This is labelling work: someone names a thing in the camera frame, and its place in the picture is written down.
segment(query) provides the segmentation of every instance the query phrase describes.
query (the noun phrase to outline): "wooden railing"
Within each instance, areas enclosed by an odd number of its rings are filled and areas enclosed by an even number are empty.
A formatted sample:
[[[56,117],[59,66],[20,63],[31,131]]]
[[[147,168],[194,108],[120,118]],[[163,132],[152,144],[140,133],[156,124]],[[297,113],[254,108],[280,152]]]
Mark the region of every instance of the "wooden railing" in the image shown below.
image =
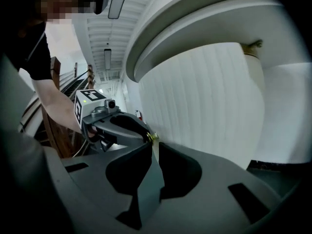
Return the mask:
[[[78,63],[75,63],[75,68],[74,68],[74,77],[77,77],[77,69],[78,69]]]
[[[94,75],[93,75],[93,69],[91,65],[88,65],[88,89],[93,89],[94,87]]]
[[[60,72],[60,62],[57,58],[51,58],[51,75],[54,84],[58,89],[61,89],[63,93],[69,90],[72,85],[79,80],[86,72],[75,77],[74,72],[68,72],[63,75],[59,75]],[[69,96],[71,99],[75,96],[73,93],[76,93],[77,89],[85,89],[88,84],[82,87],[83,82],[79,82],[79,86],[71,93]],[[39,131],[36,135],[43,136],[41,143],[49,145],[56,149],[58,155],[61,158],[73,156],[82,146],[83,137],[79,133],[75,133],[70,129],[67,129],[56,122],[54,122],[47,114],[45,109],[41,107],[40,100],[36,95],[32,98],[31,102],[27,106],[23,118],[21,120],[21,125],[19,131],[23,132],[33,120],[34,116],[38,116],[39,110],[42,111],[42,119],[44,125],[40,126]]]

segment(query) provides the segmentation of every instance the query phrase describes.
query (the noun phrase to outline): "hand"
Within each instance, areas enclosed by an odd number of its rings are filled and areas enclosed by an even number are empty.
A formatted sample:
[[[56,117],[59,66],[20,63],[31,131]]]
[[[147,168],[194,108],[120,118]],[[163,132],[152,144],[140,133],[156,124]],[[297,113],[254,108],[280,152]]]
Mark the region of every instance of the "hand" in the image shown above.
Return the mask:
[[[97,129],[96,127],[92,126],[88,128],[88,136],[89,138],[94,137],[97,134]]]

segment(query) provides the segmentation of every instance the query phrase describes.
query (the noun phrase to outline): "white ribbed surface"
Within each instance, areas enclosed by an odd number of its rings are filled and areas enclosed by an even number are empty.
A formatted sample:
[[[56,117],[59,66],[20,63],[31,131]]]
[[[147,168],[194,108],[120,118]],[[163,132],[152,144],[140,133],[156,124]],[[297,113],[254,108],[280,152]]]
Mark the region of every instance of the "white ribbed surface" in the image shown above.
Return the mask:
[[[253,70],[260,64],[253,62]],[[218,155],[246,169],[264,117],[262,70],[250,77],[238,43],[174,56],[139,82],[143,115],[160,140]]]
[[[118,19],[109,19],[109,0],[100,15],[79,14],[73,17],[73,25],[83,55],[92,65],[98,84],[109,77],[119,78],[122,61],[133,29],[151,0],[124,0]],[[104,49],[112,49],[111,70],[105,70]]]

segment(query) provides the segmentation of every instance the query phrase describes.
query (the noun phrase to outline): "floor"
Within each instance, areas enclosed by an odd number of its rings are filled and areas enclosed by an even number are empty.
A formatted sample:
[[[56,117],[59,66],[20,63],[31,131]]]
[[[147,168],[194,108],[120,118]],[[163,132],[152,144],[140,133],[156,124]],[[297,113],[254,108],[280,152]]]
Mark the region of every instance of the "floor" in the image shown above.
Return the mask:
[[[258,168],[248,168],[247,171],[264,181],[281,197],[290,192],[302,177],[300,172],[294,171],[281,172]]]

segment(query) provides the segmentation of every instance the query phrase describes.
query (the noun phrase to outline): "ceiling light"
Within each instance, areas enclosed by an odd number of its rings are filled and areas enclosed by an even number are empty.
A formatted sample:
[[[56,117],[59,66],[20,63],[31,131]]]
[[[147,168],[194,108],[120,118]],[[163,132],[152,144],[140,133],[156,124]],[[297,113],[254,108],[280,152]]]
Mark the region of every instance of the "ceiling light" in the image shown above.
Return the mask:
[[[109,8],[109,13],[108,13],[109,19],[118,19],[119,18],[119,15],[120,15],[124,1],[125,0],[112,0],[111,1],[111,6]]]
[[[104,49],[104,61],[106,70],[111,69],[111,55],[112,55],[111,49]]]

